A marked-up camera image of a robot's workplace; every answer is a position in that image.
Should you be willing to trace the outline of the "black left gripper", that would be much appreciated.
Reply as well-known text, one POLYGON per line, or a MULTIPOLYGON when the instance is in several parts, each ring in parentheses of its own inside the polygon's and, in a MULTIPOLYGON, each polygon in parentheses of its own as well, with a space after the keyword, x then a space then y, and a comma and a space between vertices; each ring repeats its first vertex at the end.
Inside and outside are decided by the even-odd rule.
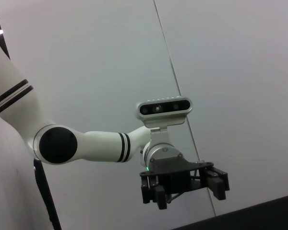
POLYGON ((212 162, 189 162, 182 155, 153 159, 148 170, 140 173, 144 204, 153 201, 160 210, 167 209, 167 195, 207 187, 218 200, 229 191, 228 173, 212 162))

